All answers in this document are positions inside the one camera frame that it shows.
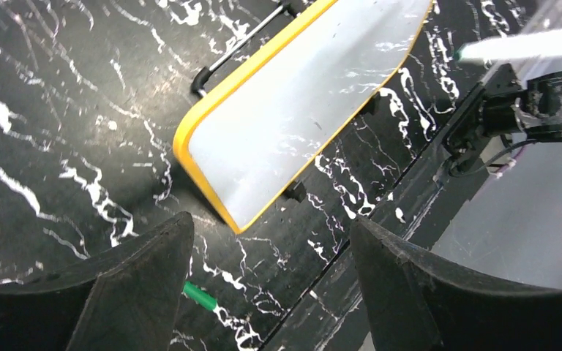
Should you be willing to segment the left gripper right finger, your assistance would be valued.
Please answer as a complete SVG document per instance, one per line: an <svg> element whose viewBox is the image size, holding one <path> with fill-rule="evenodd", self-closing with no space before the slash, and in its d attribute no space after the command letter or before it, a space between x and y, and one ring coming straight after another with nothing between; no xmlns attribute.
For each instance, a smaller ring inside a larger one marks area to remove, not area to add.
<svg viewBox="0 0 562 351"><path fill-rule="evenodd" d="M442 258L358 218L351 251L377 350L562 350L562 290Z"/></svg>

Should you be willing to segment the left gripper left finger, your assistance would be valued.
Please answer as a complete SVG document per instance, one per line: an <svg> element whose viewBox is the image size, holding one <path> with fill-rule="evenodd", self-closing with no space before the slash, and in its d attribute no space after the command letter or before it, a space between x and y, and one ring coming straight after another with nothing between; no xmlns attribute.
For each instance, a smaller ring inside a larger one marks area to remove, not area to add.
<svg viewBox="0 0 562 351"><path fill-rule="evenodd" d="M87 260L0 284L0 350L167 350L193 243L181 212Z"/></svg>

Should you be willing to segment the green marker cap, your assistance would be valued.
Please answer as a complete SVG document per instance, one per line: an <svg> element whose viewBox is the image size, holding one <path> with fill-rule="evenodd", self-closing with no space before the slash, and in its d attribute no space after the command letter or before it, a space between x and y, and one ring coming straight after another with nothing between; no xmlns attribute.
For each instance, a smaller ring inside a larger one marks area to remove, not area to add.
<svg viewBox="0 0 562 351"><path fill-rule="evenodd" d="M189 281L184 283L183 293L210 312L217 308L217 300L214 297Z"/></svg>

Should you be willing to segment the yellow framed whiteboard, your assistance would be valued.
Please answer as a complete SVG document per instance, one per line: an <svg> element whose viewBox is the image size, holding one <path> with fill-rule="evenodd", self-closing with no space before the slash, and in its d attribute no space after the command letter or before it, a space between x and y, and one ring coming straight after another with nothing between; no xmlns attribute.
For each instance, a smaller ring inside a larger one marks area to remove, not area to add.
<svg viewBox="0 0 562 351"><path fill-rule="evenodd" d="M316 1L179 123L173 152L213 209L242 233L399 70L431 1Z"/></svg>

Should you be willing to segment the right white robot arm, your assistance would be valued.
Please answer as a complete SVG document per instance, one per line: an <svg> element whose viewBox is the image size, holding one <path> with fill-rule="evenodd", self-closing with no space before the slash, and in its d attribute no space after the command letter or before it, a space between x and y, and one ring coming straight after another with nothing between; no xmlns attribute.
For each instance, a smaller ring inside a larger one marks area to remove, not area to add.
<svg viewBox="0 0 562 351"><path fill-rule="evenodd" d="M562 143L562 29L464 44L463 66L492 63L443 139L448 173L470 176L535 143Z"/></svg>

